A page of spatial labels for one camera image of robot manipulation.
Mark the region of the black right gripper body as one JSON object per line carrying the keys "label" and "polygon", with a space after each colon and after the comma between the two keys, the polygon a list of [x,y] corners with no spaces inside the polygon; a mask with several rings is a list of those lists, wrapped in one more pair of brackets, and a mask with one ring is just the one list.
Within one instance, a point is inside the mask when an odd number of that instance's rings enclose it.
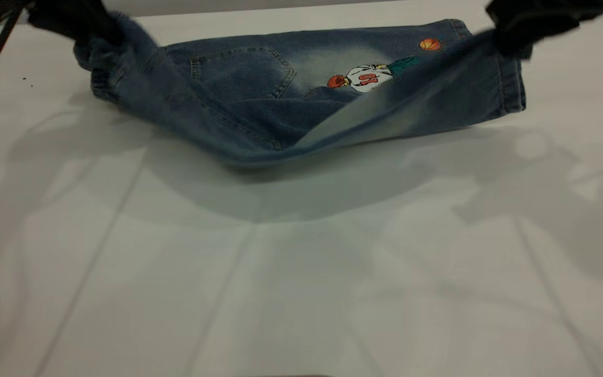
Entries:
{"label": "black right gripper body", "polygon": [[504,32],[545,28],[547,24],[574,28],[603,15],[603,1],[492,1],[485,10]]}

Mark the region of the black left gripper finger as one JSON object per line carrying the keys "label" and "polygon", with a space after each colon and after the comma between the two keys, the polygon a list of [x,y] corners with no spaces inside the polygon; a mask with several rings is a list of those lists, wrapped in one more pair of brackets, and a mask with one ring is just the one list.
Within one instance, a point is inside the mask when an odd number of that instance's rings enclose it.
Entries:
{"label": "black left gripper finger", "polygon": [[76,42],[87,45],[91,37],[99,37],[111,45],[119,46],[124,42],[124,34],[114,18],[89,19],[77,24]]}

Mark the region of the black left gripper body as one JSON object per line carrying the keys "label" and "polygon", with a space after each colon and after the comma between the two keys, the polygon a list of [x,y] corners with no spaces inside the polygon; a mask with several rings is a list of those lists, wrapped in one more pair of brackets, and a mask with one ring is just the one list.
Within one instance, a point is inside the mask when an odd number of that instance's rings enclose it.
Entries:
{"label": "black left gripper body", "polygon": [[77,38],[80,21],[111,18],[102,1],[33,1],[27,12],[27,21],[35,28],[67,38]]}

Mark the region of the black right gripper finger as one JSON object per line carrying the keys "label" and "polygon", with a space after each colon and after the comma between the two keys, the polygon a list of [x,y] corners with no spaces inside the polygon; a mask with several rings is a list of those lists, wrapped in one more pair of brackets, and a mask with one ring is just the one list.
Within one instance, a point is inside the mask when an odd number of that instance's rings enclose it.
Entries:
{"label": "black right gripper finger", "polygon": [[534,27],[532,26],[496,27],[495,46],[505,57],[531,59],[534,34]]}

